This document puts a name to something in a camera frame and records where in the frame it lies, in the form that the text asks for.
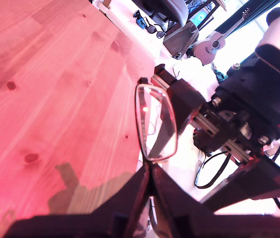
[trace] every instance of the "guitar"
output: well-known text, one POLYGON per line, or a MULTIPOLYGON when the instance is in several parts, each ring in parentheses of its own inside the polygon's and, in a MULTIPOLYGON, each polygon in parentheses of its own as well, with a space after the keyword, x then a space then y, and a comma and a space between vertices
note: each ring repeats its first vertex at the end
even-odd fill
POLYGON ((223 35, 213 31, 206 39, 195 42, 192 47, 193 56, 198 58, 202 62, 202 65, 211 63, 215 59, 216 52, 225 46, 225 38, 235 30, 249 14, 250 10, 247 8, 243 12, 242 18, 223 35))

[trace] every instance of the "black plastic part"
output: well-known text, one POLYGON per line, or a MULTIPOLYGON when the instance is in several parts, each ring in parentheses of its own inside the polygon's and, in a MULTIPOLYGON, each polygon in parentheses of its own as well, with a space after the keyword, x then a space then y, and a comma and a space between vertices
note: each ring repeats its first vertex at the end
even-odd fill
POLYGON ((160 78, 163 79, 168 85, 172 85, 177 81, 177 79, 170 74, 168 71, 165 70, 165 64, 159 64, 154 68, 154 74, 158 75, 160 78))
POLYGON ((213 212, 245 199, 280 197, 280 168, 266 156, 240 166, 201 203, 213 212))
POLYGON ((173 106, 178 133, 181 135, 185 127, 191 122, 192 118, 199 112, 206 101, 184 79, 172 83, 166 92, 173 106))
POLYGON ((149 168, 144 165, 108 201, 91 214, 48 215, 20 220, 5 238, 19 237, 132 237, 149 196, 149 168))
POLYGON ((280 218, 214 215, 185 193, 158 165, 152 167, 155 195, 174 238, 279 237, 280 218))

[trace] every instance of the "guitar body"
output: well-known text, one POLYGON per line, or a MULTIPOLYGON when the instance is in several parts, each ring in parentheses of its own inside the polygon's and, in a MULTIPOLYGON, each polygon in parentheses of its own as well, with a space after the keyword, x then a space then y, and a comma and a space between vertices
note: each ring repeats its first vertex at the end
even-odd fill
POLYGON ((225 38, 219 32, 212 32, 206 39, 193 44, 192 52, 202 65, 211 63, 215 59, 216 52, 225 46, 225 38))

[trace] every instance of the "curtain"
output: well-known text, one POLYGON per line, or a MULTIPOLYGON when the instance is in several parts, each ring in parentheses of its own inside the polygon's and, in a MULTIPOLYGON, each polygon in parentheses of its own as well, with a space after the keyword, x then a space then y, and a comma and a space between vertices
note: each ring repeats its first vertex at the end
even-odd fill
POLYGON ((249 0, 241 6, 230 18, 228 18, 223 24, 218 26, 215 31, 224 34, 229 28, 231 28, 243 15, 243 11, 246 8, 250 9, 250 15, 245 19, 234 31, 237 31, 247 23, 255 20, 264 12, 278 4, 280 0, 249 0))

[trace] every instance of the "guitar sound hole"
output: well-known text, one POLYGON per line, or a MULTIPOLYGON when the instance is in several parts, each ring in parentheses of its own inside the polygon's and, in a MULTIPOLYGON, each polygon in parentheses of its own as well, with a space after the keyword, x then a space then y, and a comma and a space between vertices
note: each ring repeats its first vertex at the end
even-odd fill
POLYGON ((213 44, 212 44, 213 48, 217 48, 219 47, 219 42, 218 41, 214 41, 213 44))

